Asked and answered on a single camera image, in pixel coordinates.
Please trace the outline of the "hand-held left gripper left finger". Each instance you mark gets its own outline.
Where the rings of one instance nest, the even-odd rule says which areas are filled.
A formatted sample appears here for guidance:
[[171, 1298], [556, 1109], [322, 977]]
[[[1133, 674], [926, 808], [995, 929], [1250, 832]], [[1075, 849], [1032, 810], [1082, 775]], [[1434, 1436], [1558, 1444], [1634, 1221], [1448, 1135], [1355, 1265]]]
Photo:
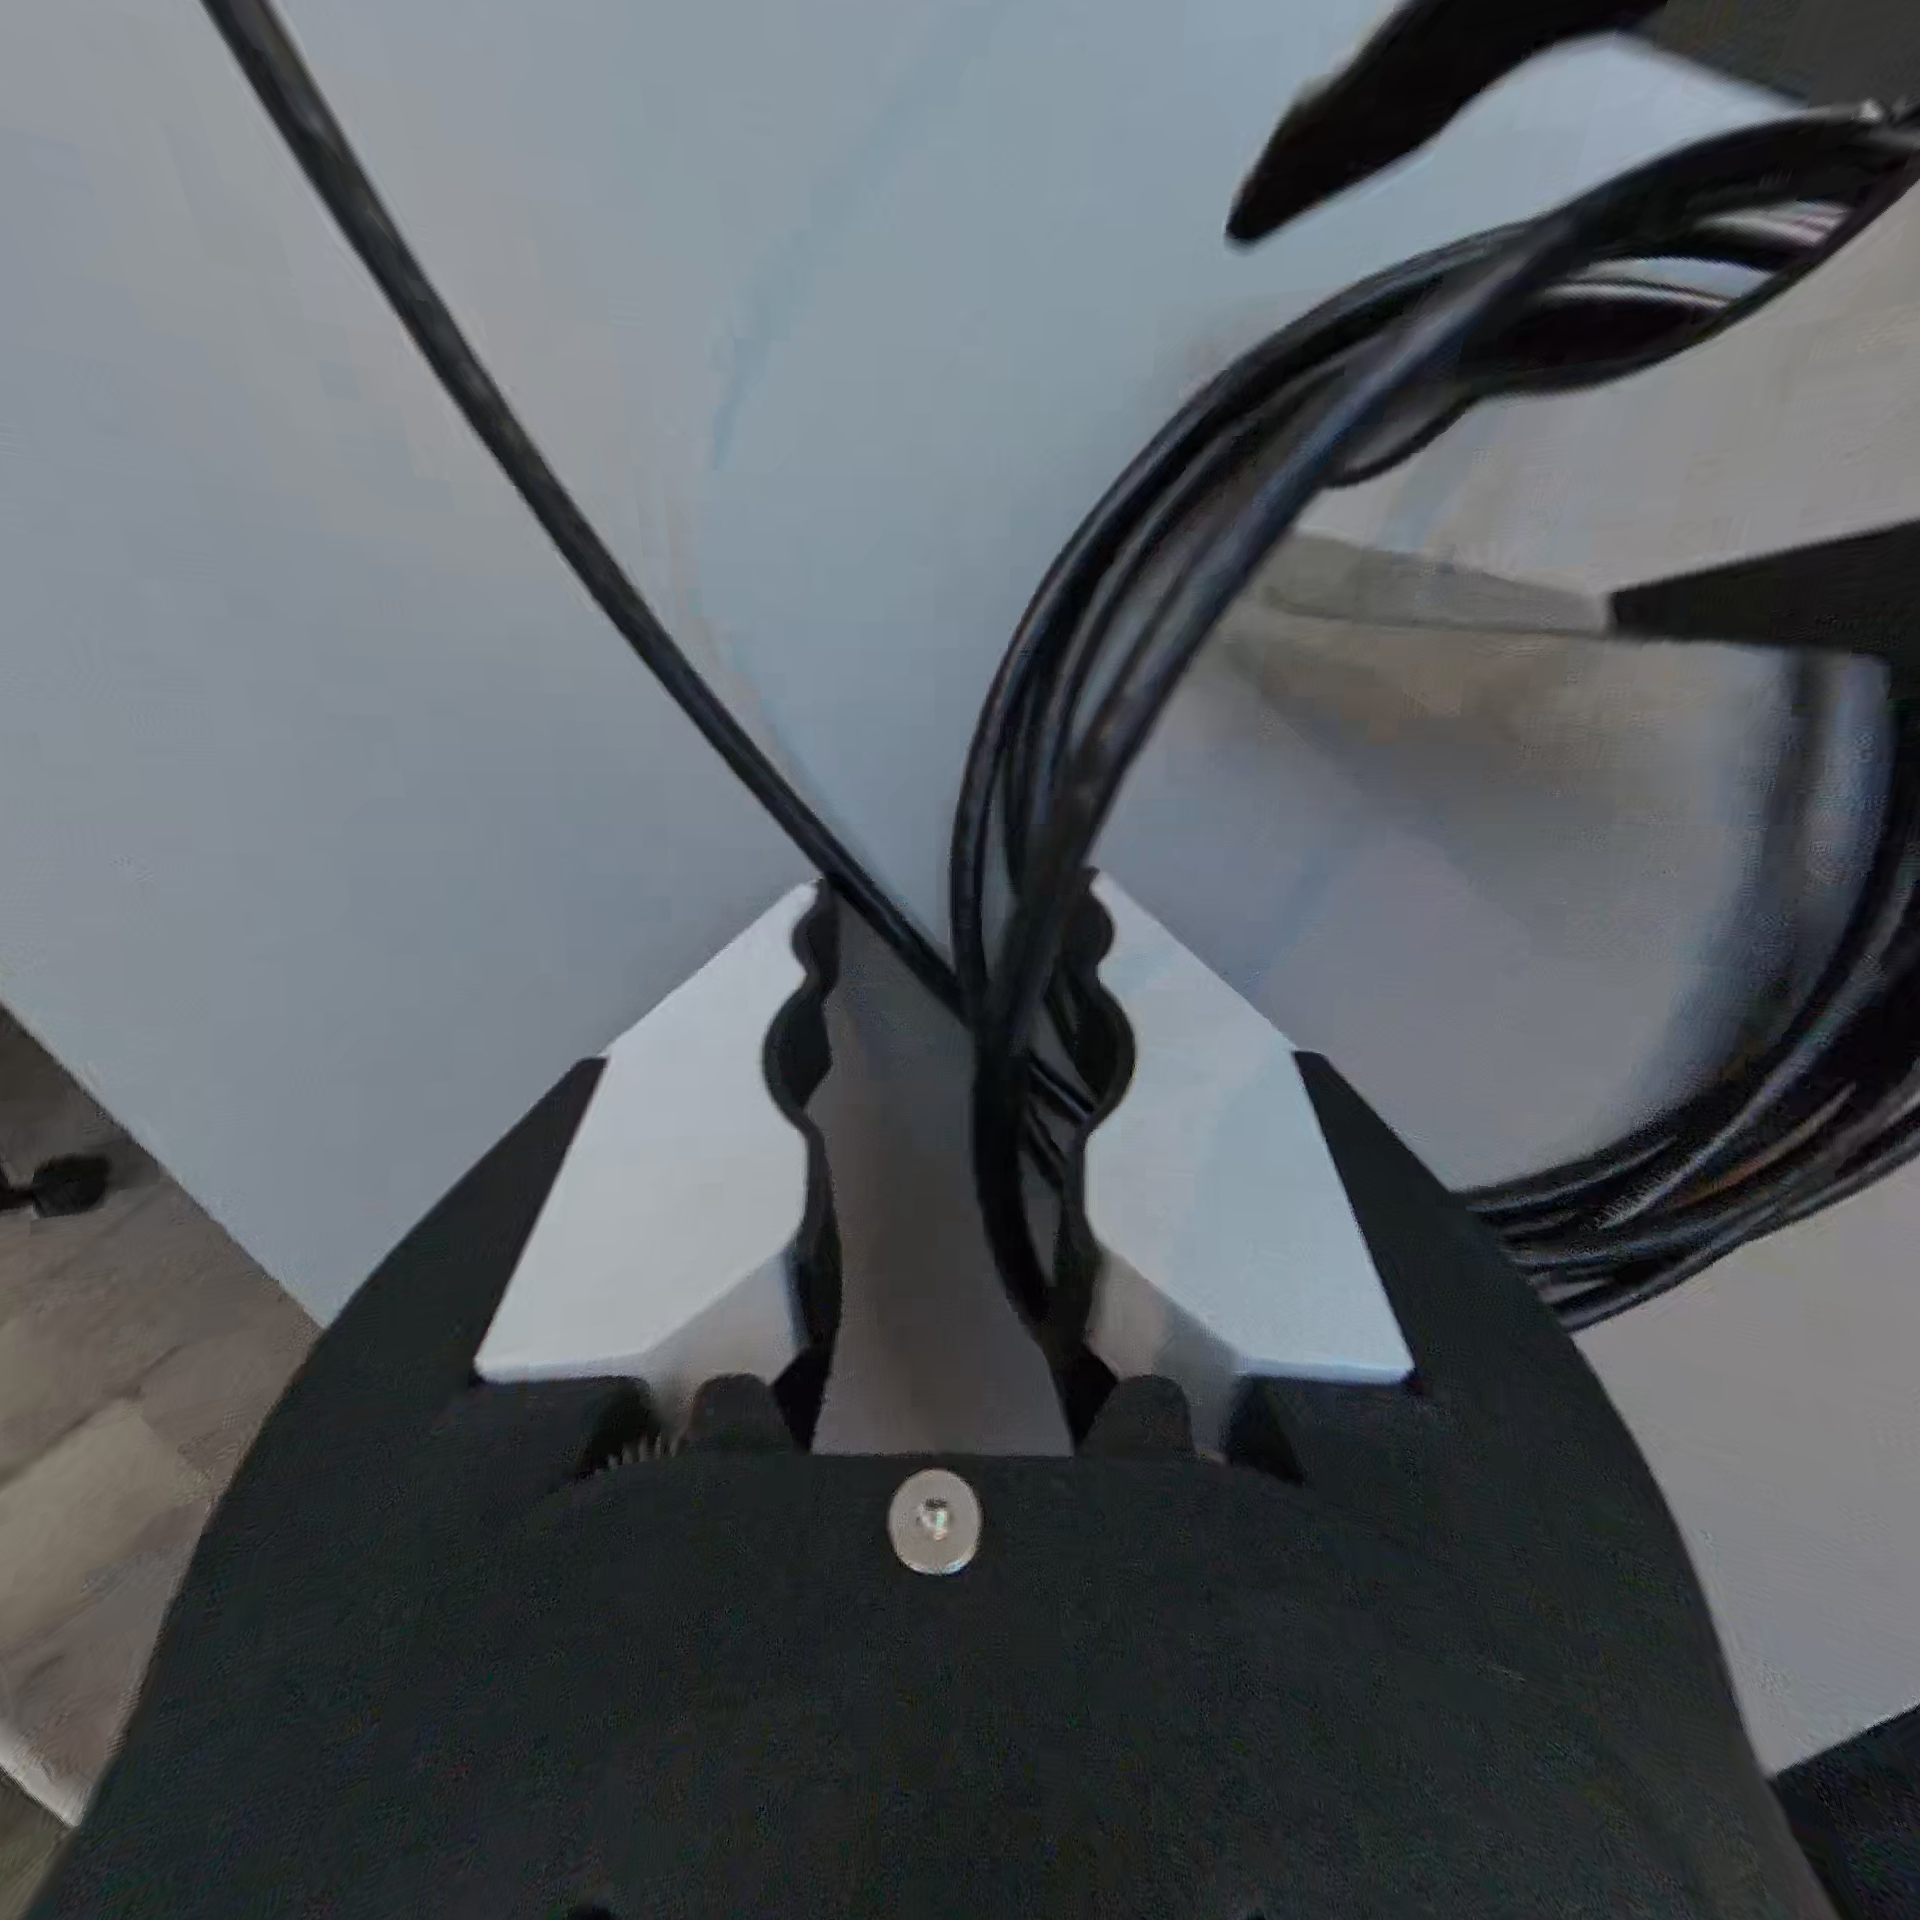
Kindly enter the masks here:
[[595, 1060], [582, 1116], [474, 1358], [489, 1384], [621, 1377], [659, 1429], [761, 1381], [811, 1450], [841, 1233], [810, 1105], [833, 1068], [840, 914], [786, 892]]

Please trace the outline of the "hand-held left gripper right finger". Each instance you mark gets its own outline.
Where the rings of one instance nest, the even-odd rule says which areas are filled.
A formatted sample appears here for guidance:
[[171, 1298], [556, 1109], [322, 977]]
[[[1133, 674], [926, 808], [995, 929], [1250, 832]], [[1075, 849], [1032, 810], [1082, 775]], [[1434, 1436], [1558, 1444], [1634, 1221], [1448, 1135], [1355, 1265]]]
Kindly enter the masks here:
[[1300, 1052], [1112, 877], [1086, 881], [1056, 977], [1089, 1092], [1056, 1237], [1073, 1417], [1093, 1425], [1100, 1366], [1172, 1383], [1205, 1454], [1283, 1456], [1272, 1384], [1403, 1384]]

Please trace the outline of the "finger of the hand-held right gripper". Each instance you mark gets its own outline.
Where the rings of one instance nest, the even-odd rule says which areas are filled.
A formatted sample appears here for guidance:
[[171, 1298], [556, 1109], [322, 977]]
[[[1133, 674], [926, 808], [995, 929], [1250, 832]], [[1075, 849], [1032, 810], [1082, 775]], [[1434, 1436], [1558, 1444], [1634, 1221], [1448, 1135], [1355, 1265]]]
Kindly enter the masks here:
[[1258, 245], [1428, 146], [1486, 89], [1571, 40], [1633, 31], [1658, 2], [1405, 2], [1306, 89], [1240, 182], [1233, 245]]
[[1766, 551], [1614, 592], [1612, 630], [1874, 661], [1917, 657], [1917, 524]]

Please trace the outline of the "grey desk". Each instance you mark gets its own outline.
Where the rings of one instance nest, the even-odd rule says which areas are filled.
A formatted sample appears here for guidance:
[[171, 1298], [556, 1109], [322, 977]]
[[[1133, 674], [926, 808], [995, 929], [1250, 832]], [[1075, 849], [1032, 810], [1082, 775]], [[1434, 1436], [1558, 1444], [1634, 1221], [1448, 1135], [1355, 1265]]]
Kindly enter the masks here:
[[[1320, 297], [1780, 109], [1633, 38], [1236, 253], [1385, 4], [284, 4], [445, 301], [701, 671], [930, 937], [977, 705], [1126, 456]], [[1915, 516], [1915, 198], [1612, 391], [1307, 518], [1102, 855], [1448, 1178], [1610, 1143], [1798, 981], [1867, 662], [1568, 636]], [[5, 4], [5, 1764], [75, 1815], [266, 1408], [579, 1057], [804, 874], [588, 602], [198, 4]]]

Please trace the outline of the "person's dark clothing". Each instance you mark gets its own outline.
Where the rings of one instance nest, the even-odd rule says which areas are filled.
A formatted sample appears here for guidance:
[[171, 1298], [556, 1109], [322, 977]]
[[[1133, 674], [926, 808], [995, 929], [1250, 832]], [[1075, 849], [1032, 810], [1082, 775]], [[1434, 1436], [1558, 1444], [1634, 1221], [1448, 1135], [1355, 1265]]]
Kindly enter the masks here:
[[1917, 1917], [1917, 1710], [1796, 1762], [1772, 1789], [1841, 1917]]

